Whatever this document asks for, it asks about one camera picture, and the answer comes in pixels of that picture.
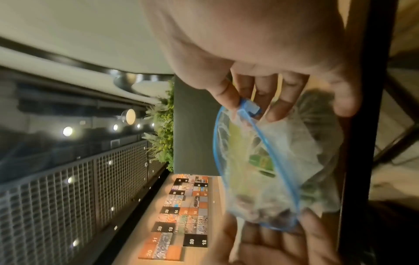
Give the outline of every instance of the metal railing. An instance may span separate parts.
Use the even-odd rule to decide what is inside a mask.
[[[116,230],[165,165],[151,161],[149,144],[139,141],[1,184],[0,263],[66,265],[95,238]]]

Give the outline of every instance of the curved ceiling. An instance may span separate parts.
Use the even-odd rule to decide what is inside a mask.
[[[0,36],[80,61],[134,73],[173,74],[148,29],[138,0],[2,0]],[[0,49],[0,65],[148,103],[107,74]],[[164,95],[167,86],[150,86]]]

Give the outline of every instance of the wooden floor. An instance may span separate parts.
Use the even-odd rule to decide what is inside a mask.
[[[152,265],[152,264],[179,264],[175,261],[144,260],[139,259],[138,255],[145,244],[147,238],[151,235],[151,230],[157,221],[158,215],[165,203],[173,183],[179,175],[171,174],[167,177],[165,183],[157,193],[153,202],[150,204],[136,228],[131,233],[125,245],[122,247],[113,265]],[[209,198],[208,198],[208,246],[214,239],[219,230],[220,220],[223,215],[223,209],[220,196],[219,177],[209,177]],[[181,254],[181,261],[184,264],[196,265],[201,262],[207,248],[184,247]]]

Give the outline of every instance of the green foliage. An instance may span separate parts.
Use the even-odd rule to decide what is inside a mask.
[[[150,107],[146,119],[152,119],[156,134],[144,134],[144,139],[149,140],[153,146],[149,148],[155,157],[152,160],[168,162],[167,169],[173,172],[173,81],[170,81],[170,90],[166,93],[167,99],[159,99],[160,103]]]

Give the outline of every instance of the ziplock bag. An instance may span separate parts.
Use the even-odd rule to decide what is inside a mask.
[[[308,91],[286,118],[272,123],[253,119],[260,108],[249,100],[242,100],[236,113],[221,107],[213,153],[228,211],[288,230],[303,208],[339,210],[333,171],[343,133],[331,99],[327,93]]]

